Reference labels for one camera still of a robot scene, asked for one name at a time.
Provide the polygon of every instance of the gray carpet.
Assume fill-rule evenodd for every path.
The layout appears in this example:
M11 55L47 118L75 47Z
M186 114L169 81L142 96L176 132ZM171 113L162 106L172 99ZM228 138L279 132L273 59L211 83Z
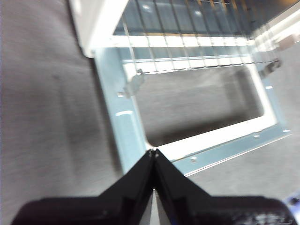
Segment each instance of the gray carpet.
M190 178L214 195L300 188L300 44L270 77L293 135ZM120 163L99 81L62 0L1 2L1 224L27 201L97 195Z

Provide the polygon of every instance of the wire rack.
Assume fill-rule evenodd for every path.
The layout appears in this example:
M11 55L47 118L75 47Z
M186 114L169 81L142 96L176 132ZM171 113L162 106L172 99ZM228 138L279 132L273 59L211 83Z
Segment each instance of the wire rack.
M129 0L110 45L119 49L128 74L274 62L276 46L259 4Z

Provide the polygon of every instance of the rectangular opening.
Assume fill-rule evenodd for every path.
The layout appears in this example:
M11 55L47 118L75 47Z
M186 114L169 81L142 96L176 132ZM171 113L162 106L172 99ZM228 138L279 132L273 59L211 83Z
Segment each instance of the rectangular opening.
M147 140L155 147L264 113L246 66L146 75L136 100Z

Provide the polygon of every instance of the light blue metal frame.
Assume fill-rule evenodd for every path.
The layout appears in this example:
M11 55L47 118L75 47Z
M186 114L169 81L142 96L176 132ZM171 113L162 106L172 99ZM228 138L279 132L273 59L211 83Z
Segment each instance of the light blue metal frame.
M120 97L127 77L117 48L100 48L95 51L95 62L102 90L107 104L115 141L123 172L126 173L147 150L142 121L135 103L135 97ZM267 64L256 64L265 87L271 87L263 69ZM290 135L286 122L278 106L273 88L266 89L278 123L261 132L247 135L230 142L195 152L192 155L174 160L173 164L185 175L191 175L208 166L257 149L268 143Z

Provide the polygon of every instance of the metal bracket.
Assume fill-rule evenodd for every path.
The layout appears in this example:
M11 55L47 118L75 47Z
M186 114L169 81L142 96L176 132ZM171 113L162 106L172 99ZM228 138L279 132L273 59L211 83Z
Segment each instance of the metal bracket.
M139 69L138 74L133 76L130 82L126 83L126 86L124 87L124 92L126 97L131 97L136 95L136 93L139 91L140 86L145 82L145 74L141 69Z

